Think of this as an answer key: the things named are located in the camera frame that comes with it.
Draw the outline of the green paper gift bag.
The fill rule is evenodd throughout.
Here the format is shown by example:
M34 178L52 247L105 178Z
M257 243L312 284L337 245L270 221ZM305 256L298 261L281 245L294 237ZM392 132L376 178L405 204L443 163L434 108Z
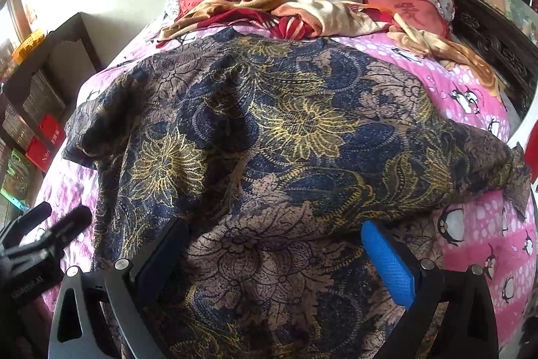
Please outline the green paper gift bag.
M28 193L35 175L36 166L18 150L12 150L1 176L1 195L18 210L28 211Z

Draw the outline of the red paper gift bag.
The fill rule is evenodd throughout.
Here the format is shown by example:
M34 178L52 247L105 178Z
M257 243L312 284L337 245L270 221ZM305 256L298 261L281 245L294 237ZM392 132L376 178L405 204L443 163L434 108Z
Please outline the red paper gift bag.
M42 172L48 172L53 160L53 154L36 137L33 137L30 140L26 151L26 157Z

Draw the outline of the dark wooden desk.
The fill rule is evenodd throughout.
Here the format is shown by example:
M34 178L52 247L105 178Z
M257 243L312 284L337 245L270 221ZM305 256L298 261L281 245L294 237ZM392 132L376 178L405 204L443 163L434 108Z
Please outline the dark wooden desk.
M77 13L47 34L14 73L1 84L1 140L24 153L39 139L52 153L61 142L47 140L39 123L46 114L65 126L77 105L78 91L103 70L93 42Z

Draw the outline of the red cloth on chair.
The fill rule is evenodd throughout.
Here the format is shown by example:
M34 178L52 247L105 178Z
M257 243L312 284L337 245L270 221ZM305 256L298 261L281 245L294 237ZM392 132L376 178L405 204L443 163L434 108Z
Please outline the red cloth on chair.
M538 176L538 133L533 129L530 134L528 144L524 154L525 162L531 169L531 183L534 183Z

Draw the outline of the orange plastic basket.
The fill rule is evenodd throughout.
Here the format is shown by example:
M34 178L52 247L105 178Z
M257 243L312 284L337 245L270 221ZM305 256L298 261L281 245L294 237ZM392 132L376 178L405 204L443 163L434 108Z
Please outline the orange plastic basket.
M12 58L14 61L21 65L45 38L46 36L41 29L32 32L13 52Z

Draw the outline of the dark carved wooden headboard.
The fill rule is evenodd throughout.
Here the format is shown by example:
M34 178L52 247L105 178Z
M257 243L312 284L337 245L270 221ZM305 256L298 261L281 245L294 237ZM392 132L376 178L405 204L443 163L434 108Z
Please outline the dark carved wooden headboard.
M519 117L537 90L537 46L483 0L453 0L453 32L493 68Z

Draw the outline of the red and gold floral blanket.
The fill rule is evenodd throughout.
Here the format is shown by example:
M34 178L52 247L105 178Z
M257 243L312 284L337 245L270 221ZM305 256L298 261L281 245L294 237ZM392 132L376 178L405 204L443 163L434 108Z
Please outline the red and gold floral blanket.
M321 36L357 37L384 33L418 58L437 61L451 71L468 70L490 95L500 95L499 80L491 66L465 45L448 37L408 25L391 10L373 4L330 0L203 0L170 26L163 27L158 45L198 29L248 25L285 40Z

